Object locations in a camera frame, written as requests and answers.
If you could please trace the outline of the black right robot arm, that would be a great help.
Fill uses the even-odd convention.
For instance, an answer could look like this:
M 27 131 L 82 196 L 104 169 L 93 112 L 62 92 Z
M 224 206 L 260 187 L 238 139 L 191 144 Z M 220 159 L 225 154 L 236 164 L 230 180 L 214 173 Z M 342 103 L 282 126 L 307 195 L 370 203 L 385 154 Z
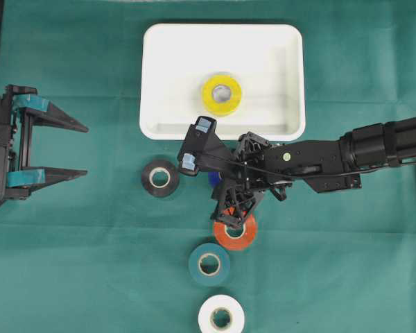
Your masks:
M 286 188 L 303 180 L 317 193 L 361 188 L 362 173 L 416 164 L 416 117 L 377 123 L 337 140 L 305 140 L 276 145 L 248 132 L 239 137 L 212 197 L 211 219 L 238 229 L 266 191 L 280 201 Z

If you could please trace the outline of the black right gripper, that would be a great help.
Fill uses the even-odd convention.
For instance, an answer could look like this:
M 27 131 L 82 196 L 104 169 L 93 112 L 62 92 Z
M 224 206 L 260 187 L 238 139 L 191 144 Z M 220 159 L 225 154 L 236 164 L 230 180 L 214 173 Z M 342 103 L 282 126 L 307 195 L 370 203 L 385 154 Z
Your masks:
M 268 174 L 260 165 L 263 151 L 272 147 L 267 139 L 251 132 L 239 137 L 238 146 L 232 151 L 235 162 L 232 175 L 220 172 L 221 179 L 211 195 L 217 201 L 211 219 L 229 228 L 243 227 L 263 199 L 265 191 L 270 191 L 277 200 L 286 199 L 288 183 L 283 180 L 270 184 L 266 180 Z

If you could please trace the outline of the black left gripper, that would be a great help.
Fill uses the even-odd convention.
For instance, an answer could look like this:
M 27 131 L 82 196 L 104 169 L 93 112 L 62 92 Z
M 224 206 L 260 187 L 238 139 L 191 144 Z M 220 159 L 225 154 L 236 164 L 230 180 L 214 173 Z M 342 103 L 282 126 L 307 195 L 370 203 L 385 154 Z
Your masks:
M 28 167 L 8 172 L 10 163 L 15 161 L 15 154 L 12 152 L 15 134 L 12 109 L 18 111 L 21 120 L 28 122 L 30 127 L 48 126 L 81 133 L 89 131 L 87 126 L 70 117 L 50 100 L 41 96 L 16 96 L 13 99 L 13 96 L 19 94 L 37 94 L 37 90 L 32 87 L 8 85 L 5 94 L 0 96 L 0 201 L 23 199 L 31 194 L 29 189 L 7 187 L 45 187 L 87 175 L 87 171 L 83 170 L 51 167 Z

